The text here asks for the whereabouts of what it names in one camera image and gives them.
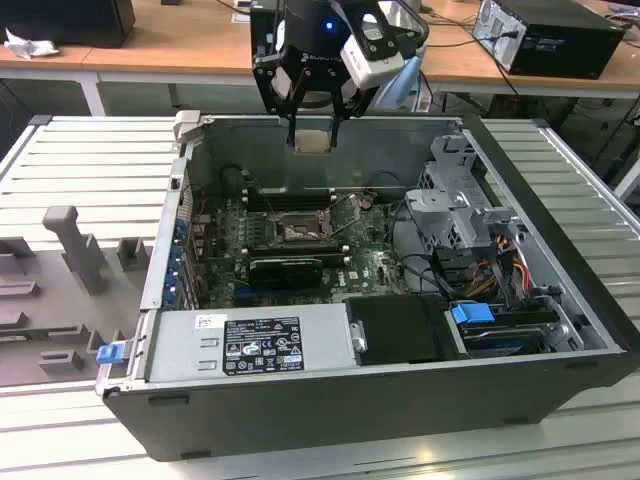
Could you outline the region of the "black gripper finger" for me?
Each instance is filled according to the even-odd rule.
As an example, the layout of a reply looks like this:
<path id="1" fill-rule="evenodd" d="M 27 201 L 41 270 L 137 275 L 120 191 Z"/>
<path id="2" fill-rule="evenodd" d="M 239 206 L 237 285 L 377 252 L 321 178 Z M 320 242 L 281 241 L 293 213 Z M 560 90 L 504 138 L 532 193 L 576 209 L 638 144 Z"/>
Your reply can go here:
<path id="1" fill-rule="evenodd" d="M 297 80 L 291 83 L 287 95 L 281 100 L 282 113 L 289 122 L 286 144 L 290 147 L 295 146 L 296 116 L 300 105 L 301 76 L 298 76 Z"/>
<path id="2" fill-rule="evenodd" d="M 336 74 L 329 74 L 328 92 L 331 97 L 331 105 L 333 108 L 331 126 L 330 126 L 330 147 L 335 148 L 338 143 L 338 134 L 341 123 L 347 120 L 351 115 L 350 99 L 345 98 L 342 91 L 342 83 Z"/>

